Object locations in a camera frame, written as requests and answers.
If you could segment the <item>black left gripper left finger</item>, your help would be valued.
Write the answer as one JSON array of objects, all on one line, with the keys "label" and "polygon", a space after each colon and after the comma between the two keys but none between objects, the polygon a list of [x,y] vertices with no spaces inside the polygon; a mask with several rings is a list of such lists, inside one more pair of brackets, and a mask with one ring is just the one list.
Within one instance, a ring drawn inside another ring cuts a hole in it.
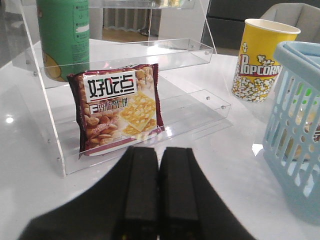
[{"label": "black left gripper left finger", "polygon": [[158,220],[158,159],[152,148],[134,149],[126,196],[122,238],[156,240]]}]

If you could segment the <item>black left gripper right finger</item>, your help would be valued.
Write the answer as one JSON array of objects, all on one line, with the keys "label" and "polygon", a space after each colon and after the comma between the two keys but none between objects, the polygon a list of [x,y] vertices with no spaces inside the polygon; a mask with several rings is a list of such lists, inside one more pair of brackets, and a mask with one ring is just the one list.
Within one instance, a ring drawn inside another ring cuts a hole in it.
[{"label": "black left gripper right finger", "polygon": [[200,221],[187,150],[168,147],[159,169],[161,240],[197,240]]}]

